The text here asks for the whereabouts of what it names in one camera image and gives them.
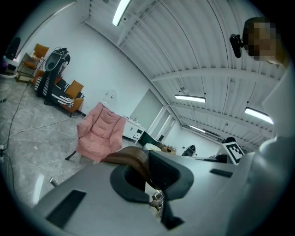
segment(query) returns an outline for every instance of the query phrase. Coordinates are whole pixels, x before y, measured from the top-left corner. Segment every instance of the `chair leg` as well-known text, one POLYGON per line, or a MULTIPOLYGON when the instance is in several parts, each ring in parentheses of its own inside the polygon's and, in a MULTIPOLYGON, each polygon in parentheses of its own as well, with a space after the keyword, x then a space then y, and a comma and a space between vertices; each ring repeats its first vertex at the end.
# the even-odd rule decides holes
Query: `chair leg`
POLYGON ((69 155, 67 158, 65 158, 65 160, 69 160, 75 153, 76 153, 76 151, 74 151, 71 155, 69 155))

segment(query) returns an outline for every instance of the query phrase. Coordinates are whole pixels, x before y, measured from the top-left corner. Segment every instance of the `floor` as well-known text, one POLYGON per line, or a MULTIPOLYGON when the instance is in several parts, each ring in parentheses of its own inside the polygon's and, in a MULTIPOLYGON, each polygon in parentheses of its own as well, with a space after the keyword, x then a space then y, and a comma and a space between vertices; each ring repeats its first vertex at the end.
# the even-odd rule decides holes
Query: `floor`
MULTIPOLYGON (((14 118, 11 135, 22 130, 50 126, 21 132, 9 140, 5 151, 12 161, 13 174, 4 157, 1 168, 4 178, 12 188, 14 182, 17 197, 33 207, 40 198, 49 192, 53 186, 48 182, 54 178, 62 183, 82 168, 92 165, 93 161, 76 153, 69 161, 65 160, 71 154, 77 143, 76 125, 83 116, 70 118, 67 111, 58 106, 46 106, 43 98, 37 98, 31 86, 25 83, 8 81, 11 93, 5 102, 0 104, 0 142, 8 138, 12 117, 17 109, 25 89, 18 112, 14 118)), ((134 142, 123 139, 123 147, 134 146, 134 142)))

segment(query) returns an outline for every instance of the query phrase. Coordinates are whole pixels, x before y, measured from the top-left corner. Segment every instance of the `brown cushion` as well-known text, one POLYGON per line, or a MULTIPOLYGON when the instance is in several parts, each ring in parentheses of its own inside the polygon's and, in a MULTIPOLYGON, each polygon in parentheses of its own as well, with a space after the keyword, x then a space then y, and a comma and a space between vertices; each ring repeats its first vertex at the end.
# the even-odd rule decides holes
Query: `brown cushion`
POLYGON ((25 61, 24 62, 24 65, 29 67, 30 69, 33 69, 33 70, 36 70, 37 69, 37 66, 35 65, 34 62, 30 62, 30 61, 25 61))
POLYGON ((83 87, 84 86, 82 84, 74 80, 73 83, 66 90, 65 94, 69 95, 72 98, 76 98, 78 96, 78 93, 81 92, 81 90, 83 89, 83 87))

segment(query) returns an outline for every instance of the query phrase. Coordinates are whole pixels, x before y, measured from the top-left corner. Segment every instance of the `ceiling beam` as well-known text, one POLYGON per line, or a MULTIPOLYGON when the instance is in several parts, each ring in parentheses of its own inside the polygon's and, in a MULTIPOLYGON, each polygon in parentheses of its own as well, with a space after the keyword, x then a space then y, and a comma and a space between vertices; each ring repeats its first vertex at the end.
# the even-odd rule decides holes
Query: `ceiling beam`
MULTIPOLYGON (((194 123, 192 123, 189 119, 187 118, 180 118, 183 122, 186 122, 188 124, 191 124, 191 125, 194 125, 194 123)), ((236 139, 236 141, 238 142, 239 145, 244 145, 248 147, 249 150, 256 150, 258 148, 258 145, 255 145, 255 144, 252 144, 252 143, 246 143, 247 141, 235 136, 235 135, 232 135, 232 134, 228 134, 228 133, 225 133, 221 130, 218 130, 216 128, 213 128, 213 127, 210 127, 208 125, 205 125, 205 124, 201 124, 201 123, 197 123, 198 127, 200 128, 203 128, 203 129, 206 129, 208 131, 211 131, 211 132, 214 132, 220 136, 223 136, 225 138, 231 136, 231 137, 234 137, 236 139)))
POLYGON ((142 14, 148 9, 155 0, 145 0, 143 3, 137 8, 136 13, 132 14, 131 18, 128 19, 127 26, 122 30, 122 33, 117 41, 117 47, 120 47, 122 41, 126 38, 126 36, 131 31, 132 27, 135 25, 136 21, 140 18, 142 14))
MULTIPOLYGON (((173 104, 173 105, 170 105, 170 106, 191 111, 191 107, 187 106, 187 105, 173 104)), ((241 126, 244 126, 244 127, 248 128, 248 129, 250 129, 251 131, 253 131, 253 132, 257 133, 257 134, 261 134, 264 137, 271 138, 271 132, 269 132, 269 131, 267 131, 267 130, 259 127, 259 126, 256 126, 254 124, 248 123, 246 121, 243 121, 243 120, 231 117, 231 116, 227 116, 227 115, 224 115, 224 114, 221 114, 221 113, 218 113, 218 112, 212 112, 212 111, 205 110, 205 109, 202 109, 202 108, 197 108, 197 107, 194 107, 194 111, 195 112, 200 112, 200 113, 203 113, 203 114, 206 114, 206 115, 218 117, 218 118, 220 118, 222 120, 225 120, 225 121, 230 121, 230 122, 239 124, 241 126)))
POLYGON ((201 76, 216 76, 216 77, 232 77, 237 79, 245 79, 252 82, 263 83, 270 87, 275 87, 278 80, 275 78, 261 75, 256 72, 237 70, 237 69, 227 69, 227 68, 202 68, 202 69, 191 69, 179 72, 171 72, 164 75, 155 76, 152 81, 174 79, 177 77, 201 77, 201 76))

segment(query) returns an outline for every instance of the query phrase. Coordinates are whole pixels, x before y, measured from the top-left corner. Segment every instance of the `ceiling light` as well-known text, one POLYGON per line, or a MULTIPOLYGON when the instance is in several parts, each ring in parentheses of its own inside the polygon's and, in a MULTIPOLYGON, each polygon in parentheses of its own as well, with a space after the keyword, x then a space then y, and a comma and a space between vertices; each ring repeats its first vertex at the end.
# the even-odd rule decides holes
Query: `ceiling light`
POLYGON ((182 99, 182 100, 189 100, 189 101, 198 101, 198 102, 204 102, 205 98, 202 97, 194 97, 194 96, 188 96, 188 95, 175 95, 175 98, 182 99))
POLYGON ((269 116, 262 113, 262 112, 256 111, 256 110, 251 109, 249 107, 246 107, 245 113, 249 114, 251 116, 255 116, 255 117, 259 118, 259 119, 265 120, 268 123, 273 124, 273 121, 269 118, 269 116))
POLYGON ((197 127, 194 127, 194 126, 192 126, 192 125, 190 125, 190 128, 193 128, 193 129, 195 129, 195 130, 198 130, 198 131, 201 131, 201 132, 203 132, 203 133, 206 133, 206 131, 201 130, 201 129, 197 128, 197 127))
POLYGON ((112 24, 114 26, 118 26, 122 16, 124 15, 129 3, 131 2, 131 0, 121 0, 119 3, 119 6, 116 10, 114 19, 112 20, 112 24))

